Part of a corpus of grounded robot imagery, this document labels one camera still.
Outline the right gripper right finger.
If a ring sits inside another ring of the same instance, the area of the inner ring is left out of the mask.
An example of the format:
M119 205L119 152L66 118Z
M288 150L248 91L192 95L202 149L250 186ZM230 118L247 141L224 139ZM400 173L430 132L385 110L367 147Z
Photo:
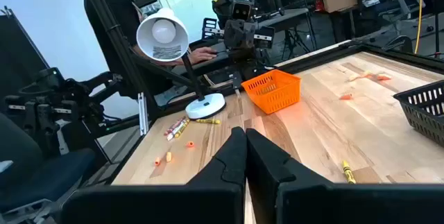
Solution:
M255 129L246 176L258 223L442 223L441 184L333 183Z

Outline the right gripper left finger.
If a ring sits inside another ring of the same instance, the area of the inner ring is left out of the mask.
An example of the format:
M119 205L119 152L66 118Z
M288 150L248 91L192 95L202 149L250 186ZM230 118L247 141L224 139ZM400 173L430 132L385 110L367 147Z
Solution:
M187 184L81 189L62 207L71 224L244 222L247 138L240 127Z

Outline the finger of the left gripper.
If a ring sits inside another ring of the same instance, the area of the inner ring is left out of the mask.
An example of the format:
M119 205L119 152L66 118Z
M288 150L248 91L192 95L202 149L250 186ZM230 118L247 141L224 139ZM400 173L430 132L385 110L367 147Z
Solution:
M241 54L242 60L249 60L254 56L255 44L254 44L254 35L255 35L256 25L251 22L245 21L243 23L243 34L244 34L244 43L243 43L243 51Z
M241 22L227 21L225 24L225 47L227 49L228 56L232 60L236 59L238 44L241 37Z

